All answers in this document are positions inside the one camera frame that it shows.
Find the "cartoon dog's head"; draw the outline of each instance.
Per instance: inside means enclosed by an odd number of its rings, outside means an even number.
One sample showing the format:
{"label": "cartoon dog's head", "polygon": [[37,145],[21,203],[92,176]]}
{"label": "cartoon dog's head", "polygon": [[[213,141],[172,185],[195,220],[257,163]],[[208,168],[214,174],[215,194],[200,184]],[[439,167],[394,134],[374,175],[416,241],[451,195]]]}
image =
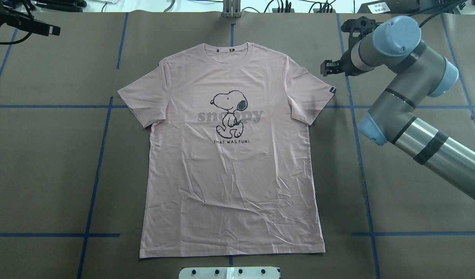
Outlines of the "cartoon dog's head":
{"label": "cartoon dog's head", "polygon": [[225,94],[216,94],[209,103],[221,109],[225,109],[228,112],[236,110],[243,111],[248,107],[246,97],[244,97],[244,94],[239,90],[232,90]]}

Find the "crew neckline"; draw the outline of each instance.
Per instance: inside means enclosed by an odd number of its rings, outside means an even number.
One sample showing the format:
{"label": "crew neckline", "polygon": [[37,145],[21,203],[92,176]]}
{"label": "crew neckline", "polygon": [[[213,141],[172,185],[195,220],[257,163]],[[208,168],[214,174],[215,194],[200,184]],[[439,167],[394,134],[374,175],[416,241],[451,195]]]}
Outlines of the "crew neckline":
{"label": "crew neckline", "polygon": [[[240,66],[240,65],[243,65],[244,63],[246,63],[248,61],[248,59],[251,57],[251,54],[253,52],[253,44],[250,43],[250,42],[246,42],[242,45],[239,45],[239,46],[211,46],[211,45],[208,45],[208,44],[200,44],[200,47],[199,47],[200,51],[202,52],[202,55],[204,57],[205,60],[207,60],[208,62],[210,62],[211,64],[213,65],[216,65],[218,67],[226,67],[226,68],[230,68],[230,67],[237,67],[237,66]],[[234,52],[234,51],[246,51],[246,56],[244,58],[242,58],[241,60],[237,61],[237,62],[234,62],[234,63],[221,63],[221,62],[218,62],[216,60],[214,60],[213,58],[211,58],[209,55],[208,55],[208,51],[209,52],[214,52],[214,53],[230,53],[230,52]]]}

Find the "cartoon dog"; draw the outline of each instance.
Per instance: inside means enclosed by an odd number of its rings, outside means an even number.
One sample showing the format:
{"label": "cartoon dog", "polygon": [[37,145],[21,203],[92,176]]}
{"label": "cartoon dog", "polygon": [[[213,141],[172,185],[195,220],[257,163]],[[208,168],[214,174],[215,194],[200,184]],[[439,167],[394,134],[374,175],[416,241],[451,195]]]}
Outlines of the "cartoon dog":
{"label": "cartoon dog", "polygon": [[227,114],[222,118],[222,126],[216,126],[216,132],[222,138],[239,138],[244,130],[244,124],[241,120],[237,120],[234,113],[238,110],[244,111],[248,107],[248,101],[244,94],[239,90],[216,94],[209,103],[227,111]]}

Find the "light blue joint cap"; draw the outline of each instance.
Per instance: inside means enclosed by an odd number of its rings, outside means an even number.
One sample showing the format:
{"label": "light blue joint cap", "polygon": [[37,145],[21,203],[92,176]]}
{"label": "light blue joint cap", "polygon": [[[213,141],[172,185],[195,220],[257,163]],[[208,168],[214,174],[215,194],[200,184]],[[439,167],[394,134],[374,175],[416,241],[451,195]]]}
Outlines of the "light blue joint cap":
{"label": "light blue joint cap", "polygon": [[358,124],[358,131],[380,146],[387,142],[386,137],[368,112],[365,114],[365,116],[363,116],[360,123]]}
{"label": "light blue joint cap", "polygon": [[382,23],[373,32],[372,41],[382,54],[398,57],[411,53],[418,43],[422,31],[418,22],[409,16],[396,16]]}
{"label": "light blue joint cap", "polygon": [[444,71],[444,75],[442,76],[441,83],[437,86],[437,88],[429,94],[429,97],[439,97],[442,94],[446,93],[453,85],[456,83],[458,79],[458,69],[451,64],[447,58],[446,59],[446,69]]}

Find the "pink t-shirt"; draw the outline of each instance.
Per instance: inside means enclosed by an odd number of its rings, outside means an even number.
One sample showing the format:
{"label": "pink t-shirt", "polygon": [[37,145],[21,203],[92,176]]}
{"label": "pink t-shirt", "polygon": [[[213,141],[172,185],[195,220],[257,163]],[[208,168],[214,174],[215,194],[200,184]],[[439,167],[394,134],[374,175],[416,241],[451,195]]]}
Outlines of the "pink t-shirt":
{"label": "pink t-shirt", "polygon": [[152,125],[140,258],[324,252],[308,125],[334,92],[254,43],[194,46],[119,90]]}

